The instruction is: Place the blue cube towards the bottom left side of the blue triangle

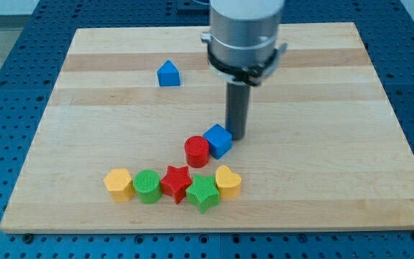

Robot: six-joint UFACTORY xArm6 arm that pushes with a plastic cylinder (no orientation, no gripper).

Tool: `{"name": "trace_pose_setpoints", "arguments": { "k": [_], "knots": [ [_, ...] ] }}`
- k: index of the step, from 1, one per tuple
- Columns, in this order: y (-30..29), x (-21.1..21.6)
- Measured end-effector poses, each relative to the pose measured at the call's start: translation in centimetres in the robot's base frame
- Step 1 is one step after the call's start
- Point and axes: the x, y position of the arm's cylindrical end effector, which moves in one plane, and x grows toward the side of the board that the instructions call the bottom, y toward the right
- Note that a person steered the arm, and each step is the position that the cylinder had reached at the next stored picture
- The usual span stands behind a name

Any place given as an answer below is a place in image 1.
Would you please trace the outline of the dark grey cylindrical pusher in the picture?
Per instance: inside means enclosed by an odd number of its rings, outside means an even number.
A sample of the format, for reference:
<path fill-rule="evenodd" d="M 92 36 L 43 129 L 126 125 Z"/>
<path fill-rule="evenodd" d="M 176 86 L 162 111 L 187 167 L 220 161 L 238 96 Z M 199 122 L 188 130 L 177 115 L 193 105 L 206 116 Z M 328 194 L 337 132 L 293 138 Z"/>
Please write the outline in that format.
<path fill-rule="evenodd" d="M 226 129 L 232 140 L 240 140 L 245 136 L 247 112 L 249 106 L 250 86 L 226 85 Z"/>

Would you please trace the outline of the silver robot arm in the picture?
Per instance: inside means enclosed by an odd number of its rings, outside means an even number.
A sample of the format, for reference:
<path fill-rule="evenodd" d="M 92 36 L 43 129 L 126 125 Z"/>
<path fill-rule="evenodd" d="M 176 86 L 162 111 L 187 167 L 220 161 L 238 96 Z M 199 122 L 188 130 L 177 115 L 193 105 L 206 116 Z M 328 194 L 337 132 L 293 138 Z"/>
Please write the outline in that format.
<path fill-rule="evenodd" d="M 210 29 L 201 35 L 208 64 L 226 82 L 225 127 L 233 140 L 246 134 L 251 88 L 269 78 L 287 44 L 276 45 L 284 0 L 209 2 Z"/>

